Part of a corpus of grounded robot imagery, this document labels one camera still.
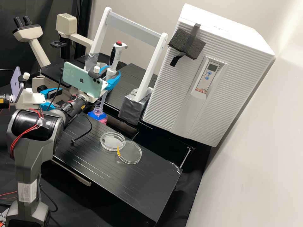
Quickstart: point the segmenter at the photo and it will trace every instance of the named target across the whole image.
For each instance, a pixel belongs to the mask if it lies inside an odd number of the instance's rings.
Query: yellow tape
[[[119,157],[121,157],[120,151],[119,151],[119,147],[117,147],[117,154]]]

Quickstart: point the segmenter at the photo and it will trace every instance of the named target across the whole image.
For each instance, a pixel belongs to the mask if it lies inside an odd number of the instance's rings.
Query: petri dish lid
[[[119,158],[127,164],[136,164],[142,157],[142,150],[134,141],[126,140],[123,147],[117,150]]]
[[[100,142],[103,148],[109,151],[116,151],[117,147],[122,149],[125,146],[125,138],[118,132],[106,132],[100,137]]]

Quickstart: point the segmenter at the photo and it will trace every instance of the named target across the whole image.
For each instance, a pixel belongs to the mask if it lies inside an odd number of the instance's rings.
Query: smartphone
[[[108,85],[106,81],[90,77],[87,71],[69,62],[64,63],[62,79],[95,98],[99,98],[101,91]]]
[[[12,101],[18,102],[19,97],[24,89],[24,83],[19,83],[19,76],[21,76],[21,71],[19,66],[16,67],[14,74],[10,80],[10,87],[12,89]]]

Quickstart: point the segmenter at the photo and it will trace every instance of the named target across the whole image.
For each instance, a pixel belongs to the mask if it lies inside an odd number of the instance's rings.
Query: white wall
[[[169,41],[183,5],[189,3],[255,28],[269,42],[274,52],[277,52],[281,47],[277,45],[277,39],[272,39],[273,33],[283,22],[288,8],[291,6],[290,2],[283,0],[94,0],[88,37],[94,38],[103,10],[109,6],[114,12],[156,32],[168,33]],[[101,52],[110,55],[112,45],[117,40],[129,45],[129,48],[122,53],[121,60],[146,69],[154,48],[110,28],[107,30]],[[165,53],[166,49],[163,50],[159,59],[156,74],[160,70]]]
[[[187,227],[303,226],[302,2],[289,15],[276,37],[286,45],[207,167]]]

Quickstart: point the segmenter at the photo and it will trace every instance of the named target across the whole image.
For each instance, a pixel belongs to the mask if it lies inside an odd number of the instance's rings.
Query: display screen
[[[215,72],[217,70],[217,68],[218,68],[218,66],[209,64],[207,69]]]

